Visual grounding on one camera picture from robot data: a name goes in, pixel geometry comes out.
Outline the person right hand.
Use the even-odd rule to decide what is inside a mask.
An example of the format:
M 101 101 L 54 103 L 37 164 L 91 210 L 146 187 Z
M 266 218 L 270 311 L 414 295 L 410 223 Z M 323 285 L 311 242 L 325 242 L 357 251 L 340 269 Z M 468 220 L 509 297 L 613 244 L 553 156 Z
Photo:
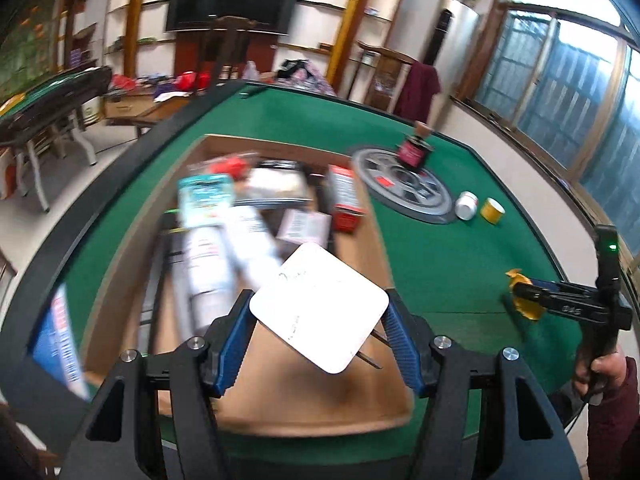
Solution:
M 614 390 L 623 385 L 626 375 L 626 356 L 620 346 L 597 359 L 591 356 L 590 351 L 583 344 L 578 348 L 573 388 L 580 396 L 585 396 L 590 390 L 589 383 L 592 376 L 597 376 L 598 382 L 603 382 L 606 390 Z

